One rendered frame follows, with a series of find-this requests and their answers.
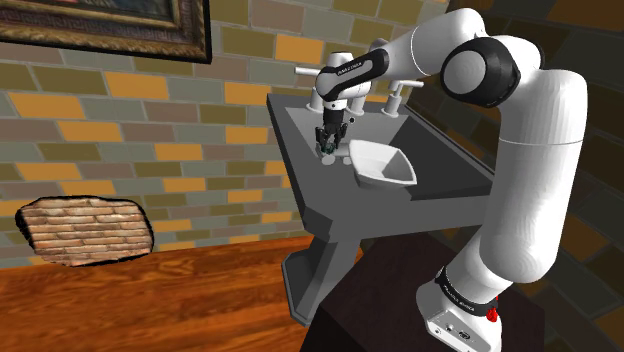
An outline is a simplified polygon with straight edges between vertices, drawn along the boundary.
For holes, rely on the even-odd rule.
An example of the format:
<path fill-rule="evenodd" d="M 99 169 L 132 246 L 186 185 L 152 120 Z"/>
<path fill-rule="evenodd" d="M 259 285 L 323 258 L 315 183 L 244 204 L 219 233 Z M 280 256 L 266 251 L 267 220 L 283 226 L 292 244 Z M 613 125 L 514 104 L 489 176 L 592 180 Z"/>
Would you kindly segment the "dark robot stand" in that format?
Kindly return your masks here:
<path fill-rule="evenodd" d="M 431 336 L 417 288 L 456 253 L 434 237 L 384 237 L 319 305 L 300 352 L 455 352 Z"/>

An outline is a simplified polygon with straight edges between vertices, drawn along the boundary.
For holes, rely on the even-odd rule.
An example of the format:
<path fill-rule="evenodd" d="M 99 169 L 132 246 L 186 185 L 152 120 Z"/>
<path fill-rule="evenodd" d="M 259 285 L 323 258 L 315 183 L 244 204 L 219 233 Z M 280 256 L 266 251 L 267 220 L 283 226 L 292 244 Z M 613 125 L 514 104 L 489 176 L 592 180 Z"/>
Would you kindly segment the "grey pedestal sink with taps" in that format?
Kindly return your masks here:
<path fill-rule="evenodd" d="M 440 129 L 403 104 L 403 83 L 391 83 L 381 102 L 358 98 L 345 114 L 348 140 L 399 148 L 411 162 L 418 184 L 400 189 L 358 186 L 348 146 L 324 165 L 316 147 L 323 105 L 308 97 L 270 94 L 266 98 L 310 246 L 289 254 L 282 273 L 291 317 L 309 325 L 321 301 L 352 268 L 363 239 L 479 225 L 494 172 Z"/>

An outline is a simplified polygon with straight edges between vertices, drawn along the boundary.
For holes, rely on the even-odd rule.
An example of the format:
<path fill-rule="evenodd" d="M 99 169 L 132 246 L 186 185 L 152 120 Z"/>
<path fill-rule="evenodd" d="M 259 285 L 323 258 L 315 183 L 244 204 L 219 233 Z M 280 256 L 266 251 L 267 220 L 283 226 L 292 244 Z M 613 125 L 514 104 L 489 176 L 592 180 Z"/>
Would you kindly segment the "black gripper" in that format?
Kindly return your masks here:
<path fill-rule="evenodd" d="M 316 142 L 319 144 L 320 150 L 326 152 L 329 138 L 327 131 L 337 131 L 334 135 L 334 147 L 338 149 L 348 128 L 348 124 L 343 122 L 344 111 L 325 109 L 322 117 L 323 127 L 315 128 Z"/>

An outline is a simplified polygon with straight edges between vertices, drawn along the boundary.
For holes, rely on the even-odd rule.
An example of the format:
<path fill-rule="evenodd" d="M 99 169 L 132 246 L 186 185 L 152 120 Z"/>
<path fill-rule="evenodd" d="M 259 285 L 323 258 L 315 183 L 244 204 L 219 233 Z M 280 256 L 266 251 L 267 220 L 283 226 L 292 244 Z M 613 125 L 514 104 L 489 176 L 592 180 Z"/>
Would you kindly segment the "wall picture in ornate frame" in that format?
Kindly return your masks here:
<path fill-rule="evenodd" d="M 0 41 L 209 64 L 209 0 L 0 0 Z"/>

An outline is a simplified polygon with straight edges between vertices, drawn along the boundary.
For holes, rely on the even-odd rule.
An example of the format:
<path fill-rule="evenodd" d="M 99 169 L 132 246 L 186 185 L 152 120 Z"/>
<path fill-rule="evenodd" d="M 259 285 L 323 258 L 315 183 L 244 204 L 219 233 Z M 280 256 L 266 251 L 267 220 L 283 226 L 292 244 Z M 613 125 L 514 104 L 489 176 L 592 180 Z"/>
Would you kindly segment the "white angular bowl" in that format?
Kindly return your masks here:
<path fill-rule="evenodd" d="M 349 142 L 349 156 L 361 188 L 400 189 L 418 184 L 411 162 L 399 148 L 353 139 Z"/>

